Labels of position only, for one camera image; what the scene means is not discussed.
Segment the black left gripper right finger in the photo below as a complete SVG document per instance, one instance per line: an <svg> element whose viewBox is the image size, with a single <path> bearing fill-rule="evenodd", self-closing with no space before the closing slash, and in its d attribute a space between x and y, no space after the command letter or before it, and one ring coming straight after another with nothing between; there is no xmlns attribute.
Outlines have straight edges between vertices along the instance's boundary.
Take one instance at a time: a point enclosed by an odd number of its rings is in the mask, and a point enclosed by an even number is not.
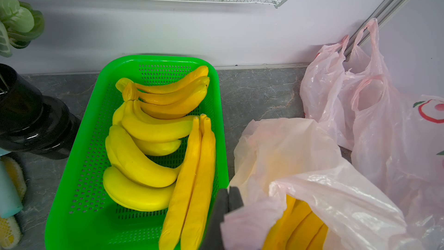
<svg viewBox="0 0 444 250"><path fill-rule="evenodd" d="M236 186L230 186L228 190L229 212L244 206L240 190Z"/></svg>

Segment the orange-yellow banana bunch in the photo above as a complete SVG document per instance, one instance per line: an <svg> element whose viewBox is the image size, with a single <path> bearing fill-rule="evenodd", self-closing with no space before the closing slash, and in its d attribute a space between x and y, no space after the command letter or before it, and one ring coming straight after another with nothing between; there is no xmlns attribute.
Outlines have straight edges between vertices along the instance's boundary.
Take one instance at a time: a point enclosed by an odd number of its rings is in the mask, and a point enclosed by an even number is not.
<svg viewBox="0 0 444 250"><path fill-rule="evenodd" d="M289 195L282 217L270 229L262 246L264 250L321 250L326 240L327 225L310 206Z"/></svg>

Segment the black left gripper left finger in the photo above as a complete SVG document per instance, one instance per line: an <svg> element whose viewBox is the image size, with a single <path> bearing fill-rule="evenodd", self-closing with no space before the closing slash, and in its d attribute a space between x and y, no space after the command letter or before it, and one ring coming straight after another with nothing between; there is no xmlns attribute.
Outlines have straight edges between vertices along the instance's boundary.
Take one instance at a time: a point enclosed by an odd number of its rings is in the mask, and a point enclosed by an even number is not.
<svg viewBox="0 0 444 250"><path fill-rule="evenodd" d="M220 224L229 211L228 190L220 189L213 205L207 232L202 240L200 250L224 250Z"/></svg>

